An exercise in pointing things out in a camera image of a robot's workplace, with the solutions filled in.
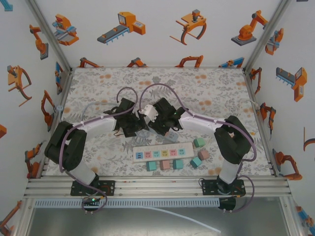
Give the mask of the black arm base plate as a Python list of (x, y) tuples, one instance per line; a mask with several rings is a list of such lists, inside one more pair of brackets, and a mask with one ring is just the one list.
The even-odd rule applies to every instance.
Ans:
[[(95, 188), (100, 189), (104, 192), (107, 196), (113, 196), (115, 191), (115, 181), (114, 180), (99, 180), (98, 184)], [(96, 195), (101, 196), (101, 194), (95, 190), (82, 186), (77, 181), (72, 182), (71, 196), (89, 196), (89, 195)]]
[(201, 181), (201, 188), (205, 196), (244, 196), (246, 194), (244, 181), (241, 179), (236, 179), (231, 184), (226, 184), (219, 179), (203, 179)]

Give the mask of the long white power strip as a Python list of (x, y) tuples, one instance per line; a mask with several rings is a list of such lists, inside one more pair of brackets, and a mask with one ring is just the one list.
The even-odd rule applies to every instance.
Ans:
[(134, 163), (185, 159), (192, 157), (194, 157), (194, 150), (193, 145), (190, 142), (141, 146), (133, 148)]

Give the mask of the aluminium frame leg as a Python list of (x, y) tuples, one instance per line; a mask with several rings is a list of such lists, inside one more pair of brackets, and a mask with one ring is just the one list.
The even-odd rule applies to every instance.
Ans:
[(29, 226), (32, 220), (32, 214), (34, 209), (34, 199), (23, 199), (21, 210), (17, 215), (15, 229), (12, 236), (27, 236)]
[(289, 236), (304, 236), (300, 217), (296, 210), (296, 205), (292, 197), (280, 197), (283, 215)]

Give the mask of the aluminium front frame rail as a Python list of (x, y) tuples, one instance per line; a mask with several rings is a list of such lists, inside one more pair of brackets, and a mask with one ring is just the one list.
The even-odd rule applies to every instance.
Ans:
[[(292, 196), (282, 177), (253, 176), (256, 197)], [(202, 197), (199, 177), (114, 177), (114, 198), (189, 198)], [(25, 198), (70, 198), (72, 179), (63, 176), (30, 180)]]

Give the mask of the aluminium side rail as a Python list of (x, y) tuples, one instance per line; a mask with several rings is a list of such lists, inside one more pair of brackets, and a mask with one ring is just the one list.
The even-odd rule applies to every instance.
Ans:
[(280, 177), (279, 171), (276, 167), (276, 162), (273, 158), (272, 148), (270, 145), (270, 141), (268, 139), (268, 135), (266, 134), (266, 132), (264, 130), (264, 121), (262, 120), (262, 116), (261, 116), (261, 113), (259, 111), (260, 105), (258, 104), (255, 93), (253, 91), (252, 83), (251, 83), (251, 79), (249, 77), (249, 74), (246, 71), (244, 71), (244, 78), (245, 78), (245, 83), (247, 86), (249, 98), (251, 101), (254, 102), (254, 104), (253, 104), (254, 115), (255, 115), (257, 127), (259, 130), (260, 136), (261, 136), (261, 140), (262, 140), (262, 143), (264, 146), (264, 152), (266, 155), (266, 159), (268, 161), (268, 164), (271, 166), (271, 174), (273, 174), (274, 177)]
[[(56, 77), (56, 86), (57, 86), (57, 94), (62, 95), (61, 101), (59, 105), (64, 106), (64, 102), (67, 97), (67, 88), (70, 83), (70, 75), (63, 71), (59, 66), (56, 66), (55, 70), (55, 77)], [(45, 102), (49, 101), (49, 103), (53, 107), (53, 112), (49, 113), (45, 110)], [(50, 97), (49, 93), (45, 90), (44, 96), (41, 100), (41, 111), (44, 115), (44, 121), (47, 124), (47, 130), (49, 134), (52, 134), (54, 129), (57, 127), (58, 123), (61, 122), (62, 114), (56, 110), (57, 105), (53, 102), (52, 98)], [(38, 159), (35, 162), (31, 162), (41, 151), (41, 147), (44, 143), (41, 142), (36, 145), (32, 150), (25, 151), (25, 163), (27, 165), (28, 179), (33, 178), (40, 178), (41, 173), (43, 171), (44, 165), (48, 162), (48, 158), (43, 156), (41, 159)]]

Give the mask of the grey metal shelf panel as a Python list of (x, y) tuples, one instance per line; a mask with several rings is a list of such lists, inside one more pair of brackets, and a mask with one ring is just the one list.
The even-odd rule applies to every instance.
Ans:
[(277, 203), (252, 204), (236, 214), (217, 208), (36, 209), (28, 236), (288, 236)]

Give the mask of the floral patterned table mat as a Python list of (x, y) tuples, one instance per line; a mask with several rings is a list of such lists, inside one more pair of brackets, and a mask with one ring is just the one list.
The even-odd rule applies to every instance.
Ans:
[[(240, 69), (205, 68), (78, 68), (74, 72), (62, 119), (70, 123), (88, 120), (110, 110), (122, 98), (142, 98), (141, 107), (166, 98), (175, 108), (188, 109), (214, 118), (236, 116), (252, 136), (256, 158), (249, 152), (241, 174), (266, 176), (271, 173), (257, 127), (252, 101)], [(192, 142), (201, 134), (190, 130), (176, 132), (177, 142)], [(170, 144), (146, 130), (126, 138), (113, 132), (88, 140), (83, 158), (100, 176), (216, 176), (223, 157), (215, 139), (204, 136), (210, 158), (194, 169), (184, 159), (181, 170), (148, 172), (145, 163), (134, 163), (135, 146)]]

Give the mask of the aluminium frame post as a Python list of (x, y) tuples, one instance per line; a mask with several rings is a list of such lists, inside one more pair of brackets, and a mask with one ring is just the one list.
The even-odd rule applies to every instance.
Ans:
[(35, 0), (24, 0), (28, 5), (28, 8), (32, 12), (32, 15), (36, 19), (39, 27), (44, 32), (48, 43), (52, 47), (53, 51), (55, 52), (59, 62), (63, 66), (63, 69), (70, 74), (72, 72), (72, 67), (69, 64), (65, 54), (63, 53), (62, 49), (59, 46), (58, 41), (54, 37), (53, 31), (50, 29), (47, 20), (45, 19), (43, 13), (41, 12), (37, 2)]
[(249, 57), (247, 64), (245, 66), (245, 73), (248, 74), (254, 66), (254, 63), (258, 59), (260, 53), (263, 51), (265, 45), (267, 44), (271, 34), (274, 32), (277, 24), (279, 23), (280, 19), (284, 15), (286, 9), (291, 4), (292, 0), (280, 0), (277, 8), (275, 9), (270, 21), (268, 22), (264, 33), (258, 40), (257, 45), (255, 46), (251, 56)]

